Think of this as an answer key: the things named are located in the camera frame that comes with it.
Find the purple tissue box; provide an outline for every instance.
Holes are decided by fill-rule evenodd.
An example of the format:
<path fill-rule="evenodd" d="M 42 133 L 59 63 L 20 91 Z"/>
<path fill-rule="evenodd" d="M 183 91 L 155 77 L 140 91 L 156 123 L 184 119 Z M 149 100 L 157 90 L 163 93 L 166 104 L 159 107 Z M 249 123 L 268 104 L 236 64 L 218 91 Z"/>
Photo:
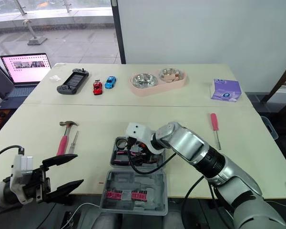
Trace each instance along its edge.
<path fill-rule="evenodd" d="M 242 91 L 238 81 L 214 79 L 211 86 L 211 98 L 236 102 Z"/>

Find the blue toy car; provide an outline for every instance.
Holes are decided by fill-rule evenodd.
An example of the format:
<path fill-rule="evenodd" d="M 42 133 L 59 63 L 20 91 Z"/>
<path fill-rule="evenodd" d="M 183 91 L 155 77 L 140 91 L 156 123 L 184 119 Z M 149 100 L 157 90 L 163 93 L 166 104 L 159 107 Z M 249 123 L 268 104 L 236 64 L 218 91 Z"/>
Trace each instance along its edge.
<path fill-rule="evenodd" d="M 116 82 L 116 78 L 114 76 L 109 76 L 106 83 L 105 83 L 105 88 L 111 89 L 114 87 Z"/>

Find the red screwdriver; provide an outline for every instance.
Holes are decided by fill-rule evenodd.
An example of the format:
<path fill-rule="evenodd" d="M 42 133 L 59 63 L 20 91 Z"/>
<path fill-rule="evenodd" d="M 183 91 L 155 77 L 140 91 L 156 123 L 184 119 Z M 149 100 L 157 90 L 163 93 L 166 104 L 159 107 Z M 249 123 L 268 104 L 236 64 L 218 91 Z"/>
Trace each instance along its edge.
<path fill-rule="evenodd" d="M 211 116 L 211 122 L 212 122 L 213 130 L 216 131 L 218 149 L 221 149 L 219 138 L 218 138 L 218 133 L 217 133 L 217 131 L 219 130 L 217 116 L 215 113 L 211 113 L 210 116 Z"/>

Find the hammer head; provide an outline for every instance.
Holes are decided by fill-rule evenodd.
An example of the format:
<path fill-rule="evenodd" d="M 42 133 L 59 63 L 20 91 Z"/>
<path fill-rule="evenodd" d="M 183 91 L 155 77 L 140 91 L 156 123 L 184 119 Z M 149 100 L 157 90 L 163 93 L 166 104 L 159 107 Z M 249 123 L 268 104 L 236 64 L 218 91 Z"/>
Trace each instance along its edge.
<path fill-rule="evenodd" d="M 73 121 L 66 121 L 66 122 L 59 122 L 59 125 L 61 126 L 72 126 L 72 125 L 77 125 L 75 122 Z"/>

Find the hammer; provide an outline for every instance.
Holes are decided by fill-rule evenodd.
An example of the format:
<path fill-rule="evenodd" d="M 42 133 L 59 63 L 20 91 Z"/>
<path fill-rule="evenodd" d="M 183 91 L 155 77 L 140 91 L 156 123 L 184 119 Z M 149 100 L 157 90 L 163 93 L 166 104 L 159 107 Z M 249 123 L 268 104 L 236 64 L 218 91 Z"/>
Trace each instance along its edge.
<path fill-rule="evenodd" d="M 70 129 L 73 125 L 77 125 L 77 124 L 73 121 L 66 121 L 66 122 L 59 122 L 59 125 L 66 126 L 66 131 L 65 131 L 64 136 L 62 136 L 62 138 L 61 138 L 61 142 L 59 144 L 58 152 L 57 152 L 56 156 L 65 154 L 66 148 L 68 145 L 68 138 L 69 138 Z"/>

